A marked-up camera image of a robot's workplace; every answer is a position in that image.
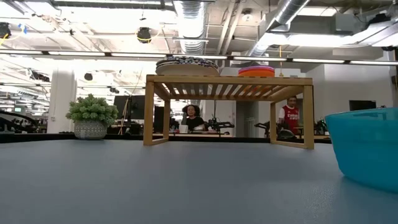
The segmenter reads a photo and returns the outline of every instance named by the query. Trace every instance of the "gray planter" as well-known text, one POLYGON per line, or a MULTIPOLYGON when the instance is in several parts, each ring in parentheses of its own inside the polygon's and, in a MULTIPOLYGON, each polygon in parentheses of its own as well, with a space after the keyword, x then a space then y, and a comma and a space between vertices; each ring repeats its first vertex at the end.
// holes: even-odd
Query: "gray planter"
POLYGON ((106 126, 99 121, 75 121, 75 136, 84 140, 99 140, 106 135, 106 126))

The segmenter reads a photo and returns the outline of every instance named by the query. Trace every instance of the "wooden shelf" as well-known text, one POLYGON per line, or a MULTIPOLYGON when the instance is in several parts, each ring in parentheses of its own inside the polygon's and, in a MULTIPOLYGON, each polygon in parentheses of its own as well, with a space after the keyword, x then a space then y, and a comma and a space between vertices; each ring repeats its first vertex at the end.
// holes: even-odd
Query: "wooden shelf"
POLYGON ((163 100, 275 101, 303 92, 311 78, 148 75, 163 100))
POLYGON ((233 77, 195 75, 147 75, 144 145, 166 142, 169 130, 164 128, 162 141, 152 140, 154 94, 165 101, 164 127, 169 126, 170 100, 238 100, 271 101, 271 143, 313 149, 313 96, 311 78, 233 77), (275 104, 303 93, 304 144, 276 141, 275 104))

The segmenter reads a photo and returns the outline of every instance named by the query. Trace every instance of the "red shirt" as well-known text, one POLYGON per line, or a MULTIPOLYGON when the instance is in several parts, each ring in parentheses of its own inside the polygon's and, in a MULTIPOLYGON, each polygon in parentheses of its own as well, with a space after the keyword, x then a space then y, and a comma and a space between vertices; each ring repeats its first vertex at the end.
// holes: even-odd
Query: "red shirt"
POLYGON ((295 127, 298 126, 299 119, 300 119, 300 114, 299 114, 299 109, 295 108, 289 108, 287 105, 282 107, 284 111, 284 119, 285 123, 289 125, 289 130, 291 130, 294 134, 297 134, 298 131, 297 129, 294 129, 295 127))

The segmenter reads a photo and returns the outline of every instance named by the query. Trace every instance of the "cup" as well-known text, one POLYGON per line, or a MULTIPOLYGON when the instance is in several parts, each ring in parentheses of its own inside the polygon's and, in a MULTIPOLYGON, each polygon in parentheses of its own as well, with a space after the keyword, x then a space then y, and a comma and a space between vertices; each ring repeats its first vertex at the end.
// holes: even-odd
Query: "cup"
POLYGON ((188 133, 188 125, 180 124, 180 133, 188 133))

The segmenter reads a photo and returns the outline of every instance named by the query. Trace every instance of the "succulent plant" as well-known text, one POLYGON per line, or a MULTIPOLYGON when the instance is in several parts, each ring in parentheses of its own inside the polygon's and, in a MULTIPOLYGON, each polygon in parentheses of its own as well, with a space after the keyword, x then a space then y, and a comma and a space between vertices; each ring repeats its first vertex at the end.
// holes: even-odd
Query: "succulent plant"
POLYGON ((101 121, 109 127, 118 118, 116 106, 110 106, 105 98, 95 98, 92 94, 86 98, 79 97, 77 102, 70 102, 69 105, 66 117, 73 121, 101 121))

